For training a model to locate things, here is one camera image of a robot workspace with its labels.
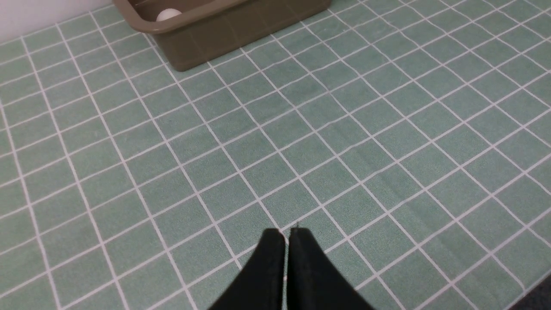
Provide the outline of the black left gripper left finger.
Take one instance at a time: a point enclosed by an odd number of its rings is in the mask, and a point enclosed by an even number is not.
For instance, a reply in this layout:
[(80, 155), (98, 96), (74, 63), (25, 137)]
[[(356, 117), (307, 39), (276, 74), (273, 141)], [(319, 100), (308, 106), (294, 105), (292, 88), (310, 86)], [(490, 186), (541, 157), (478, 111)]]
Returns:
[(265, 229), (248, 262), (209, 309), (280, 310), (284, 260), (283, 235), (275, 228)]

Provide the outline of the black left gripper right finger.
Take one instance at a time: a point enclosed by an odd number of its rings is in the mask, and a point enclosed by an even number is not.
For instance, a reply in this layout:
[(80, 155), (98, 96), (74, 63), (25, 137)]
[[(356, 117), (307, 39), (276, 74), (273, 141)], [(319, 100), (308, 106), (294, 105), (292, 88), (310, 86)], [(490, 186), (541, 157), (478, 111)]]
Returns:
[(372, 310), (331, 263), (307, 228), (289, 236), (288, 310)]

